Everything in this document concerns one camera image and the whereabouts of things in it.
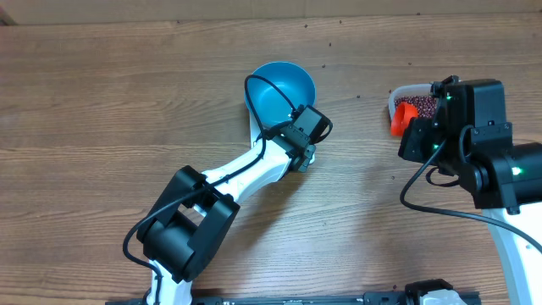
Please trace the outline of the red measuring scoop blue handle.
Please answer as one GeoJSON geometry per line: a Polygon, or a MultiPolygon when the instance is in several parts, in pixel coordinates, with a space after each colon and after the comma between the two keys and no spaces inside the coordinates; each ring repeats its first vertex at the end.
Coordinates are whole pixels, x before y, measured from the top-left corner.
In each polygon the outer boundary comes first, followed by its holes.
{"type": "Polygon", "coordinates": [[[403,136],[411,119],[418,117],[418,109],[410,103],[400,103],[394,113],[390,124],[390,134],[393,136],[403,136]]]}

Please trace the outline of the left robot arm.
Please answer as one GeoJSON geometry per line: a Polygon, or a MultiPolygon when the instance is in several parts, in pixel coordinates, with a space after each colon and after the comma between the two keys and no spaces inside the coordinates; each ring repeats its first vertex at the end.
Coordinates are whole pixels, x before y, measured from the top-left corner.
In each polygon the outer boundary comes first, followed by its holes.
{"type": "Polygon", "coordinates": [[[241,203],[291,171],[305,171],[325,129],[286,121],[264,130],[249,151],[219,168],[179,169],[126,236],[142,244],[145,258],[125,256],[152,271],[145,302],[191,303],[191,283],[217,253],[241,203]]]}

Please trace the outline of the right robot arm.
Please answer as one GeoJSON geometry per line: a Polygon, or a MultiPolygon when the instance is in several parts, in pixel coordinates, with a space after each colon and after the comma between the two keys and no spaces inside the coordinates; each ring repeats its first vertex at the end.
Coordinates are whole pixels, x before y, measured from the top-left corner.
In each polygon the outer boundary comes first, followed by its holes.
{"type": "Polygon", "coordinates": [[[451,75],[426,92],[433,118],[409,119],[399,156],[455,176],[477,214],[401,203],[420,212],[473,219],[489,226],[512,304],[541,302],[541,145],[514,144],[503,84],[451,75]]]}

